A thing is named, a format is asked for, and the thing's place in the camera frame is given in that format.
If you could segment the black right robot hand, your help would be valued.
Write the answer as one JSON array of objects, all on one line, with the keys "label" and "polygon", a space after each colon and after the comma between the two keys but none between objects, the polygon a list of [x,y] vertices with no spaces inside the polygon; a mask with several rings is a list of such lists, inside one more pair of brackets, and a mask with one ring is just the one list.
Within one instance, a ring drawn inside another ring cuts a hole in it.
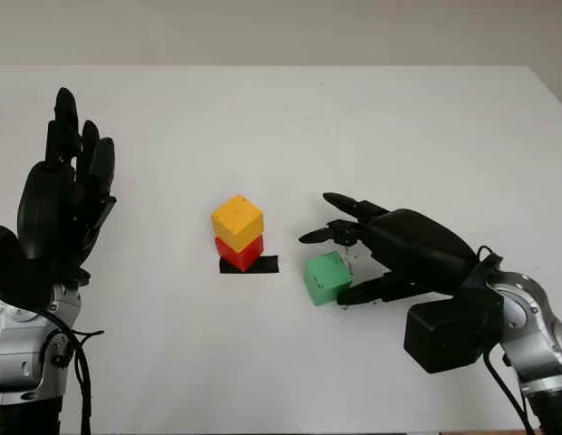
[{"label": "black right robot hand", "polygon": [[334,192],[325,192],[323,198],[354,219],[331,221],[299,241],[331,240],[343,247],[362,243],[389,270],[341,292],[339,305],[390,302],[430,292],[453,295],[479,262],[464,240],[419,212],[407,208],[390,211]]}]

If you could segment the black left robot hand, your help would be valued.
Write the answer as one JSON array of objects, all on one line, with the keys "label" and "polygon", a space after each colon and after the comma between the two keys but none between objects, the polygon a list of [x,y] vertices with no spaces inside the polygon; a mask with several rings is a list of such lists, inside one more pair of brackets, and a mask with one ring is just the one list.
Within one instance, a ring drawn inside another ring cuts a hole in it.
[{"label": "black left robot hand", "polygon": [[116,203],[115,145],[93,121],[81,124],[73,93],[62,87],[48,122],[44,159],[31,168],[20,199],[17,235],[55,282],[84,286],[82,268]]}]

